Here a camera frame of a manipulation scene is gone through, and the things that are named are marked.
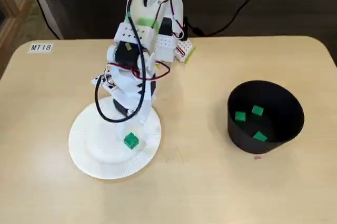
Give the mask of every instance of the wooden table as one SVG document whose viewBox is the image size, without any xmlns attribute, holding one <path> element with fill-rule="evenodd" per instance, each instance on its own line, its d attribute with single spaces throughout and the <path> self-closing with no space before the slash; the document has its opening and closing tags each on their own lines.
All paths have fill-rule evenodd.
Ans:
<svg viewBox="0 0 337 224">
<path fill-rule="evenodd" d="M 85 175 L 68 152 L 111 41 L 52 42 L 50 54 L 21 46 L 0 81 L 0 223 L 337 223 L 337 69 L 317 40 L 194 39 L 190 61 L 158 84 L 158 153 L 117 181 Z M 230 91 L 258 79 L 305 113 L 301 134 L 261 160 L 226 132 Z"/>
</svg>

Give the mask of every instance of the white robotic arm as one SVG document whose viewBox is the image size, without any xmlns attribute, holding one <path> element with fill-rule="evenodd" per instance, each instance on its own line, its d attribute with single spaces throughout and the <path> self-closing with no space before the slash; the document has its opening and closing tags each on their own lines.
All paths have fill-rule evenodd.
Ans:
<svg viewBox="0 0 337 224">
<path fill-rule="evenodd" d="M 135 117 L 142 124 L 146 122 L 156 80 L 161 77 L 155 64 L 173 62 L 175 57 L 184 62 L 192 52 L 192 44 L 183 29 L 182 0 L 128 0 L 126 18 L 118 27 L 115 43 L 107 51 L 106 71 L 93 80 L 96 106 L 105 120 L 126 122 L 128 117 Z M 114 105 L 124 119 L 109 119 L 100 111 L 97 99 L 100 86 L 113 96 Z"/>
</svg>

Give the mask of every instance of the paper plate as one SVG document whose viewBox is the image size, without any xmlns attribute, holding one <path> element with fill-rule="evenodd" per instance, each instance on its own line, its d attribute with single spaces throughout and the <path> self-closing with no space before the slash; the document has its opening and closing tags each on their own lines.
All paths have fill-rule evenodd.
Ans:
<svg viewBox="0 0 337 224">
<path fill-rule="evenodd" d="M 100 100 L 100 105 L 107 117 L 122 118 L 112 97 Z M 69 152 L 80 170 L 95 178 L 118 179 L 138 172 L 152 160 L 161 140 L 161 124 L 153 108 L 144 125 L 131 127 L 139 139 L 133 150 L 118 137 L 117 126 L 100 117 L 95 103 L 78 115 L 69 133 Z"/>
</svg>

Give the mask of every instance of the green block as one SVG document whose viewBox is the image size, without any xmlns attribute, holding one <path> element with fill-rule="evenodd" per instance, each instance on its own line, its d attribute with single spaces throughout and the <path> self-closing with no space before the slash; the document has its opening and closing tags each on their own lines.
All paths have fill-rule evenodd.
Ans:
<svg viewBox="0 0 337 224">
<path fill-rule="evenodd" d="M 262 107 L 259 107 L 257 105 L 254 105 L 253 106 L 253 109 L 252 109 L 252 113 L 256 114 L 256 115 L 259 115 L 259 116 L 262 116 L 263 114 L 263 108 Z"/>
<path fill-rule="evenodd" d="M 133 134 L 129 133 L 124 139 L 125 145 L 127 145 L 130 149 L 134 149 L 138 144 L 138 138 Z"/>
<path fill-rule="evenodd" d="M 254 136 L 253 136 L 254 139 L 257 139 L 259 141 L 266 141 L 268 139 L 267 136 L 265 136 L 263 133 L 261 133 L 260 131 L 257 132 Z"/>
<path fill-rule="evenodd" d="M 245 112 L 235 112 L 235 120 L 236 121 L 246 121 L 246 113 Z"/>
</svg>

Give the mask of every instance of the black bowl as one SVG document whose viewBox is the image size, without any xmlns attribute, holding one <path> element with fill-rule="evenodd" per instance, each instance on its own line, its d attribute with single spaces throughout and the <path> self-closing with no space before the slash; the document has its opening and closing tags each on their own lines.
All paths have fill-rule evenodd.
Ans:
<svg viewBox="0 0 337 224">
<path fill-rule="evenodd" d="M 263 108 L 263 113 L 253 113 L 254 106 Z M 229 136 L 248 153 L 267 153 L 294 139 L 304 125 L 303 109 L 294 95 L 267 81 L 240 84 L 230 94 L 227 107 Z M 245 121 L 236 120 L 236 112 L 244 112 Z"/>
</svg>

